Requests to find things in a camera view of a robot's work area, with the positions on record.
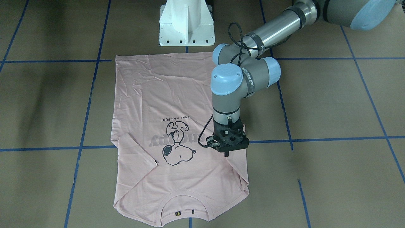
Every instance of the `robotic arm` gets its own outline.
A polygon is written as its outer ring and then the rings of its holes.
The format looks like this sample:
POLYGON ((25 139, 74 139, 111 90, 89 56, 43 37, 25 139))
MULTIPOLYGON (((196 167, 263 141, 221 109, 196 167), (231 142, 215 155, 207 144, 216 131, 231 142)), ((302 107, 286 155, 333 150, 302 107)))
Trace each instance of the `robotic arm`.
POLYGON ((295 0, 279 16, 247 33, 233 44, 220 44, 213 51, 217 65, 211 74, 214 133, 207 146, 224 152, 247 148, 249 139, 239 117, 241 99, 268 88, 281 76, 272 57, 256 59, 266 50, 285 42, 301 28, 320 17, 355 30, 370 30, 380 24, 396 0, 295 0))

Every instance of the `snoopy graphic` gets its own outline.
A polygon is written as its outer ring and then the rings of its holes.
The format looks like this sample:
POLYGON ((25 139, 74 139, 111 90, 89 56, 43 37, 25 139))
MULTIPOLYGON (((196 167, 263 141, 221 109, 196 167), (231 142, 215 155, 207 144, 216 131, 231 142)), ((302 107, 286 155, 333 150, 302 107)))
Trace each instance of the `snoopy graphic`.
POLYGON ((170 122, 166 127, 166 134, 172 137, 174 144, 164 146, 162 153, 164 160, 171 166, 191 160, 196 153, 195 150, 180 144, 185 131, 188 131, 188 125, 182 121, 170 122))

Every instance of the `white stand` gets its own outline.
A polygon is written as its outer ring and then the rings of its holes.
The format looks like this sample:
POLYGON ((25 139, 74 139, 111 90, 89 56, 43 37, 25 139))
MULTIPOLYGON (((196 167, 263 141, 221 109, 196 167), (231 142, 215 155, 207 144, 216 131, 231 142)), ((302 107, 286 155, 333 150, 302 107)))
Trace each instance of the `white stand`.
POLYGON ((214 45, 212 7, 204 0, 167 0, 160 7, 161 46, 214 45))

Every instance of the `cartoon dog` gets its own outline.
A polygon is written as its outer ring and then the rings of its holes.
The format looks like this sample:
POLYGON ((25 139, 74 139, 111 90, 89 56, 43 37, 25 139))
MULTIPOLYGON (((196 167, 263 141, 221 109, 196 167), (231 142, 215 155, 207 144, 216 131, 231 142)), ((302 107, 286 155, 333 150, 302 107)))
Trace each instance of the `cartoon dog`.
POLYGON ((182 121, 170 122, 166 127, 166 134, 174 141, 173 145, 166 145, 162 150, 164 160, 169 165, 175 166, 182 161, 189 161, 196 153, 195 150, 180 144, 185 131, 188 131, 188 125, 182 121))

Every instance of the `pink fabric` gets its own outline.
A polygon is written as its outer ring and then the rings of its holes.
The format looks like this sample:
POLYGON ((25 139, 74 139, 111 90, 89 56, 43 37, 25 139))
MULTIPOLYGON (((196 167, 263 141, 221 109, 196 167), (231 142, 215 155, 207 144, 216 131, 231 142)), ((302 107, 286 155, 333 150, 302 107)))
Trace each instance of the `pink fabric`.
MULTIPOLYGON (((212 114, 212 53, 117 56, 115 62, 117 211, 162 227, 185 217, 210 221, 245 199, 246 150, 225 158, 197 143, 212 114)), ((212 132, 211 122, 203 144, 212 132)))

